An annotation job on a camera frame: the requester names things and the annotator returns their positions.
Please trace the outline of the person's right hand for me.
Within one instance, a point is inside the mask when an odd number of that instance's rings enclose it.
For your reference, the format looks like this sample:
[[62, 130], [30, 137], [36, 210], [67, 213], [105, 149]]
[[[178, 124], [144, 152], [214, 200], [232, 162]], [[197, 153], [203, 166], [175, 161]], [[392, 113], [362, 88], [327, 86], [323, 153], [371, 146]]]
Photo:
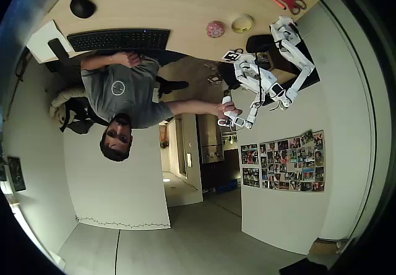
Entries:
[[219, 103], [216, 107], [216, 114], [219, 119], [227, 119], [226, 113], [233, 113], [236, 116], [242, 114], [242, 110], [235, 107], [233, 102]]

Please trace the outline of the person's left hand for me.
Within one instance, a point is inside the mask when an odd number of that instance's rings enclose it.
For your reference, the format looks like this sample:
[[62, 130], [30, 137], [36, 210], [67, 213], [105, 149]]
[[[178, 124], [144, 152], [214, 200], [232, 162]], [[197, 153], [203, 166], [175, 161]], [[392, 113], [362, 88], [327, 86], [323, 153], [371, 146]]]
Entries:
[[134, 68], [141, 62], [141, 57], [136, 53], [121, 53], [121, 64], [128, 68]]

